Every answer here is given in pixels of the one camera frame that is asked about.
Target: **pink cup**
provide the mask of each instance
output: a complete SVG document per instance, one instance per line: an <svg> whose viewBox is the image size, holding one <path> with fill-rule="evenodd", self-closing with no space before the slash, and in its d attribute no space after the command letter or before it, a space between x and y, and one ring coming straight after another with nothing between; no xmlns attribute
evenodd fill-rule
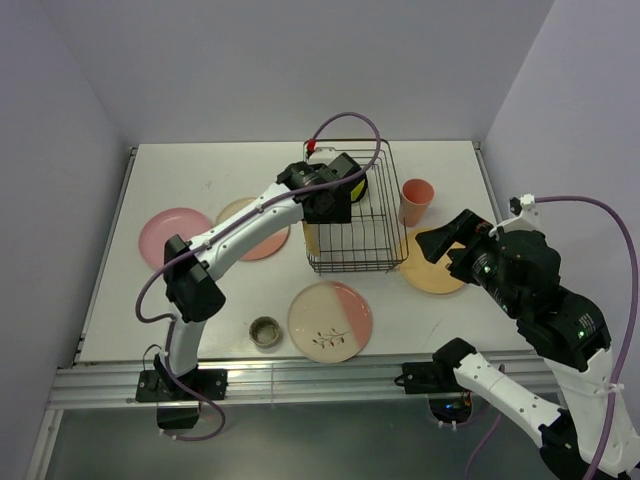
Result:
<svg viewBox="0 0 640 480"><path fill-rule="evenodd" d="M407 227L415 227L425 210L432 202L436 192L433 186L420 178L407 180L402 186L398 219Z"/></svg>

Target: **tabletop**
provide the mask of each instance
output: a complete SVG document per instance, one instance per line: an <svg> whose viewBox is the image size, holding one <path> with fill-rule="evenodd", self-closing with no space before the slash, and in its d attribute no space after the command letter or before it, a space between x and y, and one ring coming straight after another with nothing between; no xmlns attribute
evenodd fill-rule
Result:
<svg viewBox="0 0 640 480"><path fill-rule="evenodd" d="M390 142L400 184L424 178L436 196L416 227L436 227L465 208L495 222L473 145L468 141ZM302 159L299 142L140 145L117 215L106 263L87 316L81 362L140 360L153 343L164 343L167 322L139 323L134 304L152 275L138 251L141 229L157 213L196 209L212 221L230 202L259 196L278 172ZM484 351L530 351L514 322L482 289L465 286L431 295L411 286L398 271L314 273L307 262L302 226L291 227L273 256L238 262L218 282L225 307L207 322L202 359L295 358L301 353L286 332L289 305L305 287L335 280L358 291L373 313L373 332L360 355L433 353L454 337ZM167 311L164 284L157 282L143 304L146 315ZM258 350L249 325L270 316L285 329L269 351Z"/></svg>

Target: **ceramic plate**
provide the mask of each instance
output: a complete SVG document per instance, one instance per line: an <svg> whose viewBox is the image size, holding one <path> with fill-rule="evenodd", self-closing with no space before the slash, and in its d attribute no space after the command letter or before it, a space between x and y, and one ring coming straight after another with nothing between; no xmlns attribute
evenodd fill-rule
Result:
<svg viewBox="0 0 640 480"><path fill-rule="evenodd" d="M293 343L311 360L336 363L356 355L369 341L371 310L355 290L322 282L302 290L289 307Z"/></svg>
<svg viewBox="0 0 640 480"><path fill-rule="evenodd" d="M428 293L452 293L464 285L460 280L449 275L446 265L451 262L445 254L435 265L427 262L416 241L418 233L427 232L430 228L419 228L408 235L409 257L400 264L400 272L407 281L423 292ZM462 248L459 243L454 243L451 248Z"/></svg>
<svg viewBox="0 0 640 480"><path fill-rule="evenodd" d="M236 200L233 203L230 203L226 207L222 209L218 218L216 218L216 225L221 224L232 215L235 215L244 207L253 202L255 198L241 198L240 200ZM269 238L267 238L260 245L254 247L252 250L248 251L240 260L251 261L251 260L260 260L262 258L266 258L270 255L273 255L278 250L282 248L282 246L287 241L289 237L289 227L283 228L279 232L274 233Z"/></svg>
<svg viewBox="0 0 640 480"><path fill-rule="evenodd" d="M200 235L213 227L202 213L191 208L172 208L160 212L147 222L138 238L140 255L154 270L164 265L164 244L174 235L183 240Z"/></svg>

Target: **black wire basket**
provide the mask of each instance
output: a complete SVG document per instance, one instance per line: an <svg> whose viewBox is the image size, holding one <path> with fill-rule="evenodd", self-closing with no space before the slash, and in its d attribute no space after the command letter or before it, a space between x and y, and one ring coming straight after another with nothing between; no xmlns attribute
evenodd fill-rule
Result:
<svg viewBox="0 0 640 480"><path fill-rule="evenodd" d="M364 166L374 147L372 139L318 140L311 162L331 161L345 152ZM351 223L304 225L307 259L315 272L388 272L407 259L407 229L398 221L400 187L386 140L367 181L364 197L351 206Z"/></svg>

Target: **lavender wall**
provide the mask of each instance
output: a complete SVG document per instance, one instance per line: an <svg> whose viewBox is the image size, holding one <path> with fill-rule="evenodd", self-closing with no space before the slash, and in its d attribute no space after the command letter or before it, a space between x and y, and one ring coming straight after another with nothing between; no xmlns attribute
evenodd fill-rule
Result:
<svg viewBox="0 0 640 480"><path fill-rule="evenodd" d="M125 149L35 0L0 3L0 477L23 478L82 327Z"/></svg>
<svg viewBox="0 0 640 480"><path fill-rule="evenodd" d="M484 138L552 0L42 3L132 141L198 142Z"/></svg>
<svg viewBox="0 0 640 480"><path fill-rule="evenodd" d="M640 247L640 3L556 0L485 142L489 172L510 195L597 197L626 219ZM542 206L563 255L565 284L593 298L620 345L630 268L615 224L595 207ZM627 404L640 425L636 340Z"/></svg>

